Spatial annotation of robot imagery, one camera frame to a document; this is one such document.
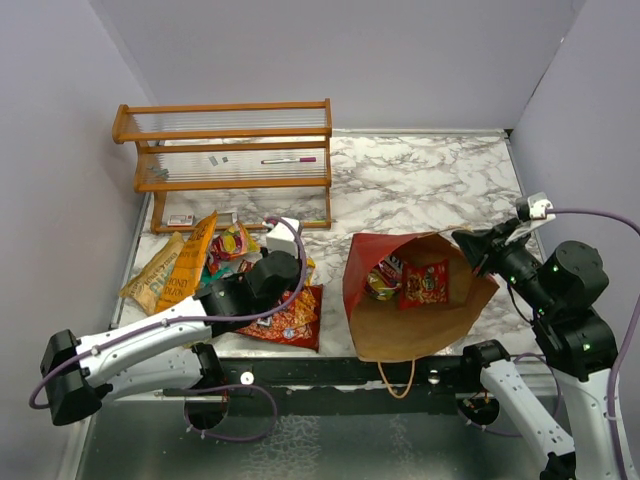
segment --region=red bag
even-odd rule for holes
[[[399,310],[399,295],[381,302],[364,286],[371,269],[393,254],[415,267],[448,260],[446,303]],[[361,360],[404,362],[432,355],[465,336],[498,290],[478,278],[460,250],[437,232],[407,235],[356,233],[351,242],[342,292],[351,337]]]

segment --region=wooden shelf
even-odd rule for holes
[[[329,99],[232,105],[120,105],[112,129],[116,143],[136,144],[134,189],[154,194],[151,227],[155,233],[189,231],[162,224],[167,192],[219,189],[323,187],[326,218],[306,222],[306,226],[330,227],[331,133]],[[300,158],[315,160],[269,162]]]

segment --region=marble surface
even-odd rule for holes
[[[495,137],[334,137],[331,141],[333,226],[304,231],[307,253],[315,260],[314,283],[325,285],[320,355],[354,356],[342,303],[342,275],[351,237],[357,232],[400,234],[453,225],[487,228],[514,214],[521,196],[504,138]],[[321,218],[323,190],[270,189],[170,194],[165,220],[172,213],[197,219],[218,211],[236,211],[245,222],[265,214]],[[139,239],[132,275],[167,241],[149,231],[152,206]],[[263,235],[256,235],[258,240]],[[537,246],[532,244],[535,253]],[[526,304],[519,301],[527,312]],[[127,299],[120,325],[144,318]],[[517,315],[504,284],[469,334],[440,354],[460,354],[466,345],[498,339],[511,353],[537,351],[533,333]],[[271,344],[235,333],[213,341],[223,357],[313,356],[315,352]]]

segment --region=purple cable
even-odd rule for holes
[[[248,388],[251,390],[256,390],[260,393],[262,393],[265,397],[267,397],[267,400],[269,400],[269,403],[271,403],[271,423],[269,424],[269,427],[267,429],[265,429],[264,432],[261,433],[257,433],[255,435],[248,435],[246,437],[232,437],[229,435],[222,435],[219,433],[212,433],[209,432],[207,430],[200,430],[196,427],[194,427],[191,422],[189,421],[189,412],[187,410],[187,405],[185,404],[184,406],[184,420],[185,422],[187,422],[187,425],[189,426],[187,428],[187,432],[193,430],[196,433],[199,433],[200,436],[204,439],[204,437],[210,437],[210,438],[215,438],[216,440],[222,440],[225,442],[234,442],[234,443],[248,443],[248,442],[255,442],[256,440],[262,440],[263,438],[269,436],[269,434],[273,431],[274,427],[276,426],[276,423],[278,421],[278,406],[276,405],[276,401],[273,398],[273,396],[264,388],[258,386],[258,385],[240,385],[240,384],[235,384],[235,385],[222,385],[220,387],[212,387],[212,388],[198,388],[198,389],[187,389],[187,390],[182,390],[182,392],[184,393],[188,393],[188,394],[193,394],[193,393],[216,393],[216,392],[225,392],[227,390],[235,390],[238,388]]]
[[[513,359],[513,363],[518,363],[520,360],[522,360],[525,357],[537,358],[542,363],[544,363],[544,357],[542,355],[538,355],[537,353],[533,353],[533,352],[521,353],[520,355],[518,355],[516,358]],[[556,409],[553,412],[553,419],[557,420],[558,419],[558,415],[560,413],[560,406],[562,405],[562,391],[560,390],[560,384],[558,383],[558,379],[555,377],[555,375],[553,375],[553,381],[556,383],[556,392],[558,392],[557,393]],[[507,432],[506,430],[500,430],[498,428],[491,428],[491,427],[479,425],[479,424],[473,422],[470,418],[466,417],[465,414],[462,413],[462,410],[460,410],[460,408],[458,408],[458,415],[460,415],[463,419],[467,420],[468,425],[471,425],[472,427],[480,429],[480,430],[482,430],[484,432],[492,433],[494,435],[500,435],[501,437],[509,437],[509,438],[520,438],[520,437],[522,437],[522,435],[519,434],[519,433]]]
[[[307,254],[304,251],[304,245],[302,243],[302,238],[300,238],[300,235],[298,234],[297,230],[294,229],[288,222],[286,222],[285,220],[283,220],[280,217],[267,217],[265,220],[270,221],[270,222],[276,222],[276,223],[282,223],[285,227],[287,227],[291,233],[293,234],[293,238],[296,242],[296,245],[298,246],[298,253],[300,256],[300,263],[301,263],[301,267],[300,267],[300,281],[298,282],[298,285],[296,286],[296,289],[293,291],[293,294],[287,299],[285,300],[281,305],[278,305],[277,307],[272,308],[271,310],[268,310],[264,313],[256,313],[253,315],[243,315],[243,316],[238,316],[238,317],[218,317],[218,316],[203,316],[203,317],[176,317],[176,318],[171,318],[171,319],[167,319],[167,321],[165,322],[165,324],[163,325],[161,321],[151,324],[151,325],[147,325],[145,327],[141,327],[138,330],[134,330],[132,332],[129,332],[126,335],[123,335],[122,337],[119,338],[115,338],[113,340],[110,340],[108,342],[105,342],[101,345],[97,345],[98,349],[100,351],[105,350],[107,348],[111,348],[114,345],[118,345],[119,343],[125,342],[127,340],[130,340],[131,338],[137,337],[138,335],[141,335],[143,333],[149,332],[151,330],[155,330],[157,328],[166,328],[166,325],[172,325],[174,323],[182,323],[182,322],[192,322],[192,321],[202,321],[204,323],[215,323],[215,322],[247,322],[247,321],[253,321],[253,320],[257,320],[259,318],[264,318],[264,317],[269,317],[275,313],[280,312],[281,310],[286,309],[289,305],[291,305],[291,303],[296,299],[296,297],[298,296],[298,294],[302,291],[302,289],[304,288],[304,282],[305,279],[307,277]],[[68,360],[65,360],[64,362],[62,362],[60,365],[58,365],[57,367],[55,367],[53,370],[51,370],[51,372],[49,372],[37,385],[36,388],[33,390],[33,392],[31,392],[31,395],[29,396],[29,406],[35,410],[44,410],[49,408],[49,404],[43,404],[43,403],[36,403],[36,398],[38,397],[38,395],[40,394],[40,392],[42,391],[42,389],[44,389],[44,387],[53,379],[55,378],[61,371],[63,371],[65,368],[69,367],[70,365],[74,364],[75,362],[79,362],[80,360],[83,360],[85,358],[87,358],[88,356],[91,355],[91,350],[88,350],[86,352],[80,353],[78,355],[75,355],[74,357],[71,357]],[[238,388],[238,386],[229,386],[229,385],[225,385],[222,387],[215,387],[215,389],[204,389],[204,390],[186,390],[185,392],[187,393],[206,393],[206,392],[213,392],[213,391],[223,391],[223,390],[228,390],[231,388]],[[273,407],[273,411],[274,411],[274,420],[272,422],[272,425],[269,427],[269,429],[267,431],[265,431],[263,434],[254,436],[254,437],[246,437],[249,439],[255,439],[258,440],[260,438],[263,438],[265,436],[267,436],[271,430],[273,429],[273,426],[275,425],[276,422],[276,417],[275,415],[277,415],[277,408],[276,408],[276,403],[275,400],[273,399],[273,397],[271,396],[271,394],[265,390],[262,387],[259,387],[257,385],[242,385],[243,388],[252,388],[254,390],[260,391],[262,394],[264,394],[267,399],[271,402],[271,406]],[[205,434],[207,436],[212,436],[214,438],[221,438],[220,436],[215,436],[215,434],[212,433],[208,433],[205,432]],[[243,438],[240,439],[235,439],[233,440],[234,437],[227,437],[228,441],[251,441],[251,440],[246,440]]]
[[[625,225],[628,225],[638,235],[640,235],[640,226],[638,226],[637,223],[627,217],[618,215],[616,213],[603,212],[601,210],[591,210],[588,208],[552,208],[547,210],[547,213],[575,213],[578,215],[594,215],[597,217],[610,218],[612,220],[617,220],[624,223]],[[627,355],[629,347],[631,346],[631,340],[633,339],[633,334],[636,331],[639,317],[640,295],[638,296],[636,306],[634,307],[633,313],[631,314],[631,320],[629,321],[627,332],[624,335],[624,340],[622,340],[622,346],[620,347],[620,351],[618,353],[618,356],[616,357],[615,362],[613,362],[611,373],[609,374],[609,379],[607,381],[607,415],[608,420],[611,423],[611,440],[613,441],[613,449],[616,455],[616,464],[618,466],[618,471],[620,473],[620,476],[622,477],[622,480],[628,480],[629,477],[627,476],[627,470],[624,465],[624,456],[622,454],[622,445],[620,443],[620,431],[618,429],[618,420],[616,419],[616,380],[618,379],[618,374],[620,373],[620,367],[622,366],[624,357]]]

